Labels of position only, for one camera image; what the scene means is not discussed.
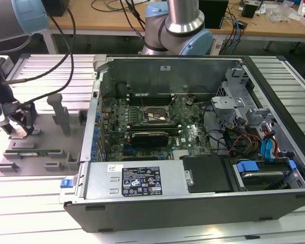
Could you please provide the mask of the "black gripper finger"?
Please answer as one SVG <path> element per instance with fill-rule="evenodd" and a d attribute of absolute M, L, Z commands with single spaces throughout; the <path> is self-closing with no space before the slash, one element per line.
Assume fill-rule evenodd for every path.
<path fill-rule="evenodd" d="M 23 106 L 19 112 L 14 114 L 15 121 L 30 135 L 34 131 L 34 123 L 37 112 L 34 103 Z"/>
<path fill-rule="evenodd" d="M 14 127 L 10 124 L 9 119 L 4 120 L 3 125 L 1 126 L 1 128 L 3 129 L 3 131 L 7 134 L 7 135 L 11 135 L 15 132 Z"/>

